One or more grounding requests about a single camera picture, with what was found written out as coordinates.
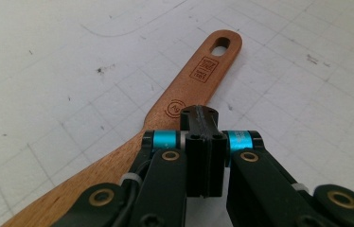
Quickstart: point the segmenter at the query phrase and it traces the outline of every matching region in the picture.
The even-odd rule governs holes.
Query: wooden utensil
[[[212,54],[218,46],[226,47],[221,56]],[[209,101],[241,46],[240,35],[233,31],[219,30],[209,35],[150,109],[136,136],[37,199],[4,226],[48,226],[64,215],[86,188],[98,183],[118,183],[140,150],[143,133],[179,130],[180,110]]]

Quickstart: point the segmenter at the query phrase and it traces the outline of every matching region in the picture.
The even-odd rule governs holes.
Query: blue spacer
[[[165,148],[177,148],[176,131],[154,131],[152,156],[156,150]]]
[[[248,131],[227,131],[230,144],[230,157],[239,149],[253,148],[251,134]]]

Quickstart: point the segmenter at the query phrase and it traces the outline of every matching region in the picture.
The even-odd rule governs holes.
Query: circular engraved logo
[[[168,105],[168,109],[165,110],[166,114],[172,118],[179,118],[180,111],[185,107],[185,103],[182,100],[172,99]]]

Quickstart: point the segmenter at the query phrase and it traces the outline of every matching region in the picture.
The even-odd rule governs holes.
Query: white surface
[[[0,1],[0,224],[135,135],[221,28],[244,47],[219,128],[259,131],[311,191],[354,190],[353,0]],[[224,207],[189,200],[187,226],[231,225]]]

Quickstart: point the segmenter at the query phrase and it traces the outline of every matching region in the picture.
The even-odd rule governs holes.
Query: engraved logo
[[[218,64],[217,61],[204,57],[189,76],[202,83],[206,83]]]
[[[165,112],[169,117],[179,118],[180,111],[185,107],[186,105],[183,101],[178,99],[172,99],[170,104],[168,105],[168,109],[165,110]]]

